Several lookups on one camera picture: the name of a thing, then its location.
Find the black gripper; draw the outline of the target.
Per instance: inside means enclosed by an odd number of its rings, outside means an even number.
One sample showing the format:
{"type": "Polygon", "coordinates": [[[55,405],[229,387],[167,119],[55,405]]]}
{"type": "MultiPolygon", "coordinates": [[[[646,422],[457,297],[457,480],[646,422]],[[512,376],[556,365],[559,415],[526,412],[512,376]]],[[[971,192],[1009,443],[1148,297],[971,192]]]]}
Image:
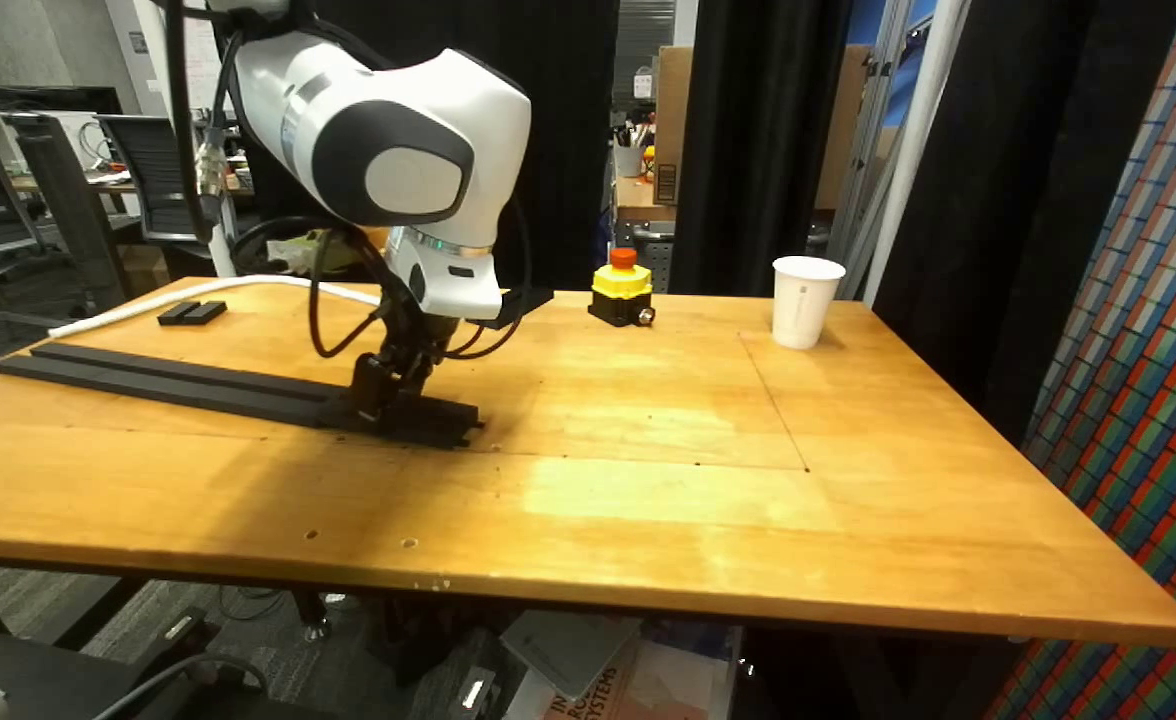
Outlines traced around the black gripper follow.
{"type": "Polygon", "coordinates": [[[379,320],[379,346],[353,368],[353,412],[366,422],[420,422],[439,412],[422,383],[444,358],[457,323],[429,317],[404,286],[384,286],[379,320]]]}

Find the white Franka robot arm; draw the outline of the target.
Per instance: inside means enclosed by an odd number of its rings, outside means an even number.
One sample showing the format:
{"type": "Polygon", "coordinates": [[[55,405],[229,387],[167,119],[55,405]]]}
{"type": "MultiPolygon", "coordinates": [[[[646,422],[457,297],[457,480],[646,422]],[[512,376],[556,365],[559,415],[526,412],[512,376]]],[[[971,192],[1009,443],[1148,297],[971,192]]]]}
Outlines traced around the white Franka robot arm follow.
{"type": "Polygon", "coordinates": [[[307,286],[307,341],[345,351],[371,320],[377,351],[353,368],[339,409],[377,432],[458,432],[475,405],[422,392],[439,358],[475,358],[451,345],[458,323],[512,326],[500,282],[500,215],[519,182],[530,98],[458,46],[379,65],[327,27],[307,0],[156,0],[167,20],[173,117],[183,119],[183,20],[202,17],[236,127],[355,242],[379,301],[337,345],[321,337],[321,286],[307,286]]]}

